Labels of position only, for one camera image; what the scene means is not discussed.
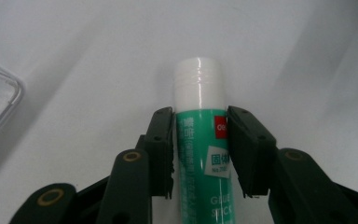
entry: green glue stick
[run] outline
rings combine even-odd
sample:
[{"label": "green glue stick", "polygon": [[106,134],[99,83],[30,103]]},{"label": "green glue stick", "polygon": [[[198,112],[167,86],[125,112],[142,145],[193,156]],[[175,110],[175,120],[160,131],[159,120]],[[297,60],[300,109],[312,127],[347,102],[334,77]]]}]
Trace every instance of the green glue stick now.
[{"label": "green glue stick", "polygon": [[175,112],[184,224],[234,224],[220,65],[208,58],[175,70]]}]

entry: white cap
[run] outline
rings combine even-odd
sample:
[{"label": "white cap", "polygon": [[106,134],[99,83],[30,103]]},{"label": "white cap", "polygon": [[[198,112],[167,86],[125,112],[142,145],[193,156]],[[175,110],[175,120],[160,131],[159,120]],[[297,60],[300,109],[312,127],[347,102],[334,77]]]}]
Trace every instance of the white cap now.
[{"label": "white cap", "polygon": [[218,61],[191,58],[175,69],[175,111],[225,109],[223,78]]}]

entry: white table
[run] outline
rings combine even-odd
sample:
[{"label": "white table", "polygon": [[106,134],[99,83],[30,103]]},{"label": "white table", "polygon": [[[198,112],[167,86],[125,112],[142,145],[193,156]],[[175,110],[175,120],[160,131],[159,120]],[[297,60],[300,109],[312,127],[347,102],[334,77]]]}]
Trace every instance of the white table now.
[{"label": "white table", "polygon": [[[227,105],[278,147],[358,190],[358,1],[0,1],[0,64],[25,89],[0,131],[0,223],[50,183],[109,175],[194,56],[221,62]],[[268,198],[243,199],[236,178],[237,223],[271,223]],[[177,185],[154,199],[154,223],[180,223],[178,199]]]}]

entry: red square logo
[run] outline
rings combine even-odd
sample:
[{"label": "red square logo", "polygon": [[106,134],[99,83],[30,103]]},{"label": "red square logo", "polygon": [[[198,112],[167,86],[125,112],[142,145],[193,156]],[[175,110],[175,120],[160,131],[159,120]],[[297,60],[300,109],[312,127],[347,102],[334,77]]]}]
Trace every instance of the red square logo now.
[{"label": "red square logo", "polygon": [[216,138],[227,138],[227,121],[225,116],[214,116],[214,134]]}]

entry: white sticker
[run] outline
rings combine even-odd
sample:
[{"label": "white sticker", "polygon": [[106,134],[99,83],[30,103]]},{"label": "white sticker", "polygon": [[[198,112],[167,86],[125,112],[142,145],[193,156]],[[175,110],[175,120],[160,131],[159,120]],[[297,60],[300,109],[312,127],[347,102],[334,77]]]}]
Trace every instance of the white sticker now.
[{"label": "white sticker", "polygon": [[228,150],[221,147],[208,147],[205,175],[229,178]]}]

